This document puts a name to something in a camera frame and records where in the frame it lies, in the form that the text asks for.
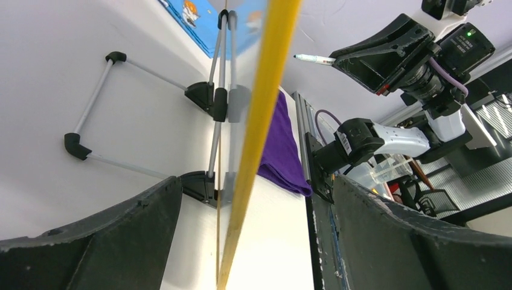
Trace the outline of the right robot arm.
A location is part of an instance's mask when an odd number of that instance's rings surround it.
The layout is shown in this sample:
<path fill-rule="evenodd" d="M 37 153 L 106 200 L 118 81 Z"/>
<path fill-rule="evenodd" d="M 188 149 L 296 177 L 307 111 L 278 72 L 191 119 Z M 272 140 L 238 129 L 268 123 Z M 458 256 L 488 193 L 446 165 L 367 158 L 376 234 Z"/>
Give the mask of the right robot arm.
<path fill-rule="evenodd" d="M 426 120 L 400 128 L 367 118 L 343 122 L 334 140 L 313 150 L 312 169 L 321 176 L 367 162 L 375 155 L 400 154 L 431 163 L 468 143 L 461 110 L 471 72 L 494 51 L 468 12 L 487 1 L 423 1 L 415 16 L 400 14 L 375 35 L 333 51 L 331 65 L 375 95 L 402 91 L 403 102 L 421 104 Z"/>

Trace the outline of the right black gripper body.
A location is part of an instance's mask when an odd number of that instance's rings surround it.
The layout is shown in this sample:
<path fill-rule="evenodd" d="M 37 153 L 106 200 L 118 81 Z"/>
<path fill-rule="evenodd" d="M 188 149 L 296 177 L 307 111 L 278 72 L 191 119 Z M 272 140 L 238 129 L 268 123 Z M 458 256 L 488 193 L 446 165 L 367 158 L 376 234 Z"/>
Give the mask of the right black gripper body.
<path fill-rule="evenodd" d="M 398 81 L 396 90 L 403 91 L 406 104 L 421 103 L 433 117 L 445 117 L 465 103 L 466 49 L 452 42 L 432 43 L 427 53 L 411 72 Z"/>

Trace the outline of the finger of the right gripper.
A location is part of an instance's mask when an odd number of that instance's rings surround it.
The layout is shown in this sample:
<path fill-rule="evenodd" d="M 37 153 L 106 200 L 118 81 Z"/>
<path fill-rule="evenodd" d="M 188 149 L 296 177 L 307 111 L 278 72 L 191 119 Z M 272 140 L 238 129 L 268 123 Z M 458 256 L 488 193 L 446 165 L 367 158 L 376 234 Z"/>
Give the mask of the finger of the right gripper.
<path fill-rule="evenodd" d="M 402 13 L 375 35 L 333 51 L 332 67 L 369 92 L 383 94 L 420 63 L 434 39 L 433 32 Z"/>

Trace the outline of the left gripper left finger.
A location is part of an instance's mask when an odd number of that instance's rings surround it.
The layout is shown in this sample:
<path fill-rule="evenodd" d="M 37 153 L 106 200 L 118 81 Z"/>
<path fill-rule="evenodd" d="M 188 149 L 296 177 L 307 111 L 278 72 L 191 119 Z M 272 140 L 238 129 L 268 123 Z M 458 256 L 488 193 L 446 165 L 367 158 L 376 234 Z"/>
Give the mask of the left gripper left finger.
<path fill-rule="evenodd" d="M 172 176 L 37 237 L 1 242 L 2 289 L 159 289 L 182 203 Z"/>

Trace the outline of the yellow framed whiteboard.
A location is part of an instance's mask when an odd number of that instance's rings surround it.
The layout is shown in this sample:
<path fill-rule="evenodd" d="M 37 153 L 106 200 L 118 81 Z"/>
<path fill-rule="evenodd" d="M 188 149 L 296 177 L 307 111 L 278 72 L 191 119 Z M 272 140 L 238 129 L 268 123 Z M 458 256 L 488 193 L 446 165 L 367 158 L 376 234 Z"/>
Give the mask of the yellow framed whiteboard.
<path fill-rule="evenodd" d="M 217 289 L 228 284 L 300 6 L 301 1 L 268 2 Z"/>

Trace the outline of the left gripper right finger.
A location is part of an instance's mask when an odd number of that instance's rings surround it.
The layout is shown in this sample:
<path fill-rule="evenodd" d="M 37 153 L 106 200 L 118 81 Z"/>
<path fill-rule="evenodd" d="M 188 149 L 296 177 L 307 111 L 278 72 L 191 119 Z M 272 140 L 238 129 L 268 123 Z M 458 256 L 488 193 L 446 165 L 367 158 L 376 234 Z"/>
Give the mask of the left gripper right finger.
<path fill-rule="evenodd" d="M 355 289 L 510 289 L 511 238 L 426 216 L 344 177 L 334 181 Z"/>

